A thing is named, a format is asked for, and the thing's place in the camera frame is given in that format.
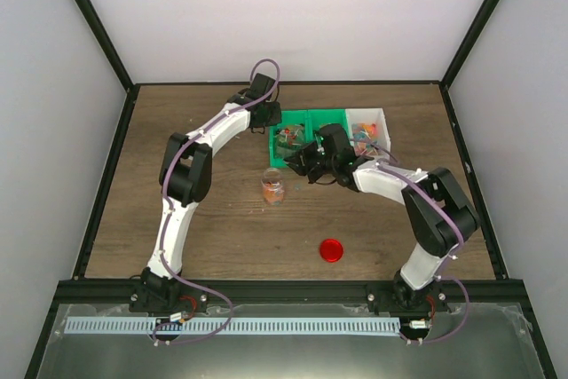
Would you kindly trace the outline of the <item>green double candy bin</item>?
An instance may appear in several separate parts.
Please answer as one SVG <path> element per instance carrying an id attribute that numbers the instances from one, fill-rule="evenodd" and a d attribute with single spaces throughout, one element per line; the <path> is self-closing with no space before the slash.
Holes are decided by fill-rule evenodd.
<path id="1" fill-rule="evenodd" d="M 348 130 L 344 109 L 285 110 L 281 122 L 269 129 L 270 166 L 286 168 L 284 159 L 294 154 L 305 144 L 315 142 L 321 147 L 320 129 L 328 124 L 341 124 Z"/>

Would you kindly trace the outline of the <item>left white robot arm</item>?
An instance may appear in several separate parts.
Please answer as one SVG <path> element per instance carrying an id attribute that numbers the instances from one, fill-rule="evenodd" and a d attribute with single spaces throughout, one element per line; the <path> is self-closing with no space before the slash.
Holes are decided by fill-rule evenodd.
<path id="1" fill-rule="evenodd" d="M 196 130 L 170 136 L 162 160 L 162 218 L 153 254 L 144 277 L 160 280 L 150 291 L 161 311 L 174 310 L 181 289 L 170 282 L 182 271 L 182 255 L 194 212 L 212 183 L 215 155 L 245 130 L 265 128 L 280 118 L 280 104 L 272 100 L 279 81 L 257 73 L 249 87 L 232 95 L 221 110 Z"/>

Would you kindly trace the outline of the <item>white candy bin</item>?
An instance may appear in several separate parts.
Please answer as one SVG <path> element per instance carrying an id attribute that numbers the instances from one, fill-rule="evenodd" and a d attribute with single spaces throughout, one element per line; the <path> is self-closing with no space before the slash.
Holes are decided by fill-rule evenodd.
<path id="1" fill-rule="evenodd" d="M 391 138 L 382 108 L 347 108 L 348 135 L 357 156 L 389 159 Z"/>

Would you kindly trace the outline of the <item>red jar lid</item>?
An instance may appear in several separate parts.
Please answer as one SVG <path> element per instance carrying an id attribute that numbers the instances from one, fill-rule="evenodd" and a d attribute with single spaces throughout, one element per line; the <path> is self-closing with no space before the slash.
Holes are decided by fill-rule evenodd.
<path id="1" fill-rule="evenodd" d="M 343 245 L 336 239 L 325 239 L 319 245 L 319 255 L 328 263 L 338 262 L 343 257 L 343 254 Z"/>

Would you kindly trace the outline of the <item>clear plastic jar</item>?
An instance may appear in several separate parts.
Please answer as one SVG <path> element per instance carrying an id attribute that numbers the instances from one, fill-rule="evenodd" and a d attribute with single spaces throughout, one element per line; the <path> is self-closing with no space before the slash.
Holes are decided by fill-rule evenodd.
<path id="1" fill-rule="evenodd" d="M 264 201 L 271 206 L 281 205 L 285 198 L 285 185 L 279 169 L 268 168 L 261 177 Z"/>

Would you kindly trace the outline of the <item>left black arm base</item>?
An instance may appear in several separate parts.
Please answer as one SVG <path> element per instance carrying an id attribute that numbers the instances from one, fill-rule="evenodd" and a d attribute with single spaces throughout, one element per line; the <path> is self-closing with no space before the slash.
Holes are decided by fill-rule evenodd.
<path id="1" fill-rule="evenodd" d="M 147 267 L 135 280 L 130 297 L 131 312 L 171 314 L 175 312 L 204 312 L 208 297 L 173 278 L 160 277 Z"/>

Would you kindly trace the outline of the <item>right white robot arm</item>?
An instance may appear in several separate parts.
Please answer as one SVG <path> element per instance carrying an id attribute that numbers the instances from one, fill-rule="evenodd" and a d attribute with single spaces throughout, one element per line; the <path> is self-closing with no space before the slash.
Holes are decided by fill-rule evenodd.
<path id="1" fill-rule="evenodd" d="M 390 163 L 390 154 L 357 154 L 354 143 L 341 125 L 332 123 L 284 162 L 312 184 L 330 175 L 353 192 L 379 195 L 406 208 L 416 244 L 393 287 L 397 305 L 415 310 L 425 301 L 427 287 L 441 279 L 443 268 L 480 227 L 479 216 L 450 170 L 401 169 Z"/>

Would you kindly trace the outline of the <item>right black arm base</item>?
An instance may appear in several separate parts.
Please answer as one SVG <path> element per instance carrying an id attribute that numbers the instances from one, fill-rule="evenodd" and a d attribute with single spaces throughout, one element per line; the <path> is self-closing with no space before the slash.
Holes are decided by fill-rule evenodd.
<path id="1" fill-rule="evenodd" d="M 434 310 L 445 312 L 447 303 L 438 298 L 439 285 L 428 284 L 414 290 L 396 272 L 392 280 L 370 281 L 365 286 L 367 305 L 375 313 L 388 312 L 392 316 L 427 313 Z"/>

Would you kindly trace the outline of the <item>green plastic scoop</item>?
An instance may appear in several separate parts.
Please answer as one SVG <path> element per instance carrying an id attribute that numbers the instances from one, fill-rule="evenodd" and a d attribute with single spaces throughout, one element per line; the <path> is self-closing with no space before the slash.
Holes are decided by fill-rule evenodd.
<path id="1" fill-rule="evenodd" d="M 303 125 L 290 125 L 278 128 L 274 136 L 274 156 L 284 159 L 300 149 L 305 143 Z"/>

